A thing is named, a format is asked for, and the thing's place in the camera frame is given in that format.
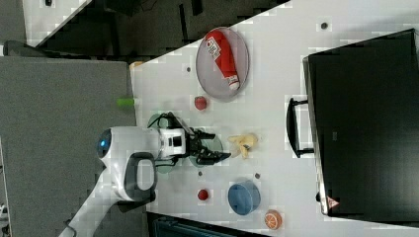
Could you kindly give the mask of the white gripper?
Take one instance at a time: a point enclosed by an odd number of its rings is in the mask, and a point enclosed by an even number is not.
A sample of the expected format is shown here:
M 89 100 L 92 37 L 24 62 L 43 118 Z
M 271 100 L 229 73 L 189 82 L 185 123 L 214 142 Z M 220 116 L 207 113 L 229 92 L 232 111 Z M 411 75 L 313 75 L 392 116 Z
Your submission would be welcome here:
M 159 129 L 160 150 L 158 157 L 161 160 L 169 160 L 174 157 L 185 158 L 190 155 L 189 139 L 190 133 L 183 128 L 161 128 Z M 207 133 L 197 129 L 194 134 L 193 144 L 196 148 L 207 147 L 207 140 L 214 140 L 213 133 Z M 195 153 L 199 165 L 214 165 L 231 156 L 230 153 L 211 151 L 207 148 L 199 149 Z

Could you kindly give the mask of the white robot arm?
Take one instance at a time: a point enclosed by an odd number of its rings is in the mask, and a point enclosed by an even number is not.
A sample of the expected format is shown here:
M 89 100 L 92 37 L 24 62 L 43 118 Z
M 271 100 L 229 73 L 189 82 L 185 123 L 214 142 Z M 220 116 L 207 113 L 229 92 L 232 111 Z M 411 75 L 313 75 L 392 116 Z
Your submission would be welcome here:
M 95 188 L 58 237 L 93 237 L 109 209 L 118 202 L 145 205 L 155 199 L 157 163 L 194 157 L 203 166 L 230 155 L 211 151 L 202 141 L 214 135 L 192 128 L 142 128 L 115 126 L 98 141 L 98 157 L 104 164 Z

